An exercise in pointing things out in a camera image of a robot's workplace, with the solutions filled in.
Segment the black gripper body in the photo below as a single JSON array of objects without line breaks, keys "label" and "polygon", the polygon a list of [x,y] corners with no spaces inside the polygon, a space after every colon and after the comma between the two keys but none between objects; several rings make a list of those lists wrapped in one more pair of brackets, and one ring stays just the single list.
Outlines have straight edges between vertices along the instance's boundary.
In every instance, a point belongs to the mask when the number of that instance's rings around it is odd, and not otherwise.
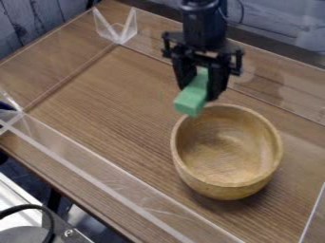
[{"label": "black gripper body", "polygon": [[161,56],[171,60],[173,52],[183,51],[195,67],[208,68],[217,62],[228,62],[229,73],[241,72],[243,50],[225,39],[227,4],[181,3],[183,28],[161,33]]}]

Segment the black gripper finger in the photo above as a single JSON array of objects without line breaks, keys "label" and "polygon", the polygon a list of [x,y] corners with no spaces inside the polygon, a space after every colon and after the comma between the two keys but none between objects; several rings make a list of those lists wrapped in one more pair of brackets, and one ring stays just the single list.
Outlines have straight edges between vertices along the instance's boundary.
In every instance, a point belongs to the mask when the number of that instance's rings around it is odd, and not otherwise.
[{"label": "black gripper finger", "polygon": [[196,75],[196,67],[183,51],[171,54],[171,63],[179,89],[183,90]]},{"label": "black gripper finger", "polygon": [[227,88],[229,67],[228,62],[217,62],[208,66],[207,101],[215,101]]}]

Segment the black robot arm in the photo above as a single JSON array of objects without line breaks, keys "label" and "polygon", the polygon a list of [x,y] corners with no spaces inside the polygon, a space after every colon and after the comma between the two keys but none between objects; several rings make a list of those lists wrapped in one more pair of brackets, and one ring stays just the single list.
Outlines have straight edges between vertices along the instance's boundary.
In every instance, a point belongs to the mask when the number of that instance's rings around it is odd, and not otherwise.
[{"label": "black robot arm", "polygon": [[227,0],[181,0],[183,29],[161,33],[161,56],[171,60],[180,89],[197,75],[196,67],[208,73],[207,101],[217,99],[227,89],[229,76],[241,73],[243,48],[227,38]]}]

